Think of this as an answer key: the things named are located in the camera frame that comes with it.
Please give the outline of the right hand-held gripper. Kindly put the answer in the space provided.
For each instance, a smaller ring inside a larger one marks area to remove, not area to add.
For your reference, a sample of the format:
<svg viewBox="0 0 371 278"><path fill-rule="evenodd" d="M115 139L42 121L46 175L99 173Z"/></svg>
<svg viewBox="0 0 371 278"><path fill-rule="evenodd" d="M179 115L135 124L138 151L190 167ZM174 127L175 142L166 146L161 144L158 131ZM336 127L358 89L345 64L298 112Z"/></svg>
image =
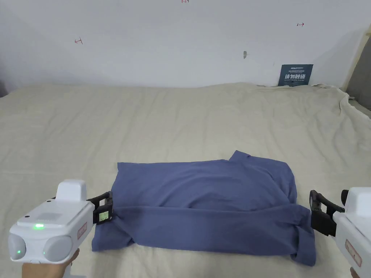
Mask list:
<svg viewBox="0 0 371 278"><path fill-rule="evenodd" d="M353 187L343 190L344 208L311 190L309 205L311 227L334 236L337 247L361 278L371 276L371 188Z"/></svg>

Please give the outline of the person's left hand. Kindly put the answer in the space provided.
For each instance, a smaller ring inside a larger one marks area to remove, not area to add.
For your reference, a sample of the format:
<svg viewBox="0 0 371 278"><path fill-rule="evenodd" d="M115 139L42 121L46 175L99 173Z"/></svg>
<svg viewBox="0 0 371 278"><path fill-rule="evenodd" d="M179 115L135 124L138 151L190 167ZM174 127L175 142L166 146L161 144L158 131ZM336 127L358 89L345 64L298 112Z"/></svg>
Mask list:
<svg viewBox="0 0 371 278"><path fill-rule="evenodd" d="M63 278L68 266L78 257L78 248L72 258L62 264L22 264L22 278Z"/></svg>

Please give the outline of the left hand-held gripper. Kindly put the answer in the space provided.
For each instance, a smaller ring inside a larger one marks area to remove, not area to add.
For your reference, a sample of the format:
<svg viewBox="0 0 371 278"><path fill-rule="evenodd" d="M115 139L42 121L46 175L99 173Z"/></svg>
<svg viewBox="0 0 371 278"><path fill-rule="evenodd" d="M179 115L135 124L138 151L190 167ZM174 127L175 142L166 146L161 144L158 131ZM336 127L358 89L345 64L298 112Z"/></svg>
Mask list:
<svg viewBox="0 0 371 278"><path fill-rule="evenodd" d="M48 199L21 217L9 231L8 248L12 261L33 264L60 264L74 252L93 228L111 221L112 192L87 199L86 183L64 180L55 199Z"/></svg>

